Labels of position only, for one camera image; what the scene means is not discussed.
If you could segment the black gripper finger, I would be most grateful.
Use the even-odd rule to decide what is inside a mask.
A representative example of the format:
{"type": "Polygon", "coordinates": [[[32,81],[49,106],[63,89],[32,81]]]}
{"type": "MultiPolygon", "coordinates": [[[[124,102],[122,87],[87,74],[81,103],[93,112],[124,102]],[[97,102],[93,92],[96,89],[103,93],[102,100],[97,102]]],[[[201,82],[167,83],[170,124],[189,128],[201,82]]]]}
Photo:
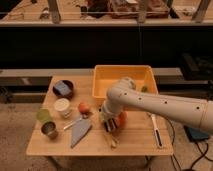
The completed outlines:
{"type": "Polygon", "coordinates": [[[114,127],[114,129],[116,130],[116,129],[117,129],[117,125],[116,125],[116,122],[115,122],[115,120],[114,120],[114,119],[112,119],[112,123],[113,123],[113,127],[114,127]]]}
{"type": "Polygon", "coordinates": [[[108,122],[104,122],[104,125],[105,125],[105,128],[106,128],[106,131],[110,132],[110,127],[109,127],[108,122]]]}

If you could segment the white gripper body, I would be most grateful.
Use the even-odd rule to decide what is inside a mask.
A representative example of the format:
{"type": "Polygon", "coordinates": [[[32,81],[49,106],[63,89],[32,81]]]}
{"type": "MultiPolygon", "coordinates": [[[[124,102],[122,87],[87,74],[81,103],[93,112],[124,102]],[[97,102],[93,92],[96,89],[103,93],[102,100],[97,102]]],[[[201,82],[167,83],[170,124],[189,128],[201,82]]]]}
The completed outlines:
{"type": "Polygon", "coordinates": [[[115,118],[120,114],[120,106],[110,100],[105,100],[101,105],[100,120],[107,122],[109,119],[115,118]]]}

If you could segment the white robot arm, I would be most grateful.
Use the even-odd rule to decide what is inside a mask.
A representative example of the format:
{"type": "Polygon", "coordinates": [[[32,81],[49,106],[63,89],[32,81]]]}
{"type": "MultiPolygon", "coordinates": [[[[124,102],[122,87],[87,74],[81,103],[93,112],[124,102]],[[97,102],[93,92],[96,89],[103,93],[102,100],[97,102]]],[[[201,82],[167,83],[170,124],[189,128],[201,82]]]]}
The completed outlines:
{"type": "Polygon", "coordinates": [[[213,101],[139,92],[134,80],[124,77],[107,89],[101,106],[104,119],[118,116],[124,107],[141,109],[213,135],[213,101]]]}

